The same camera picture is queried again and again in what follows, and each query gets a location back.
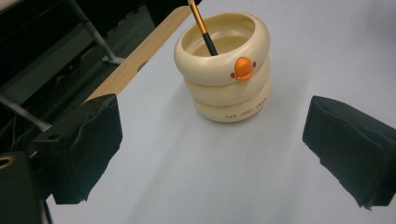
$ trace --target white surface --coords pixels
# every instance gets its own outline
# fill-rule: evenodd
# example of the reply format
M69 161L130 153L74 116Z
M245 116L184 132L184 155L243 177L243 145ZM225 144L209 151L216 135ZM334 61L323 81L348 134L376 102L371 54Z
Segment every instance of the white surface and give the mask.
M3 10L7 10L15 5L17 5L22 0L0 0L0 14Z
M254 117L222 124L194 109L173 48L190 16L120 94L120 151L85 203L55 223L395 223L396 204L359 208L302 141L313 95L396 127L396 1L205 0L203 17L258 16L273 91Z

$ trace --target orange knob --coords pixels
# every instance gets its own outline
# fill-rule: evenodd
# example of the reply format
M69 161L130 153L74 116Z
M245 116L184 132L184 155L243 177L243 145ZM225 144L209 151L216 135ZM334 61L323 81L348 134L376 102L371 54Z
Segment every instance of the orange knob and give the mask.
M235 78L239 81L249 80L253 76L253 66L248 58L242 57L235 62Z

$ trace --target pen holder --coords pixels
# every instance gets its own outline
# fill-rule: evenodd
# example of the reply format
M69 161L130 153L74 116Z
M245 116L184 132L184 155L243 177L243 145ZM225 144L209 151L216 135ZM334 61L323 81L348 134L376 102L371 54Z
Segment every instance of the pen holder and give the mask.
M175 46L175 63L204 117L235 122L256 114L270 89L270 36L265 24L246 13L205 19L218 52L210 56L196 24Z

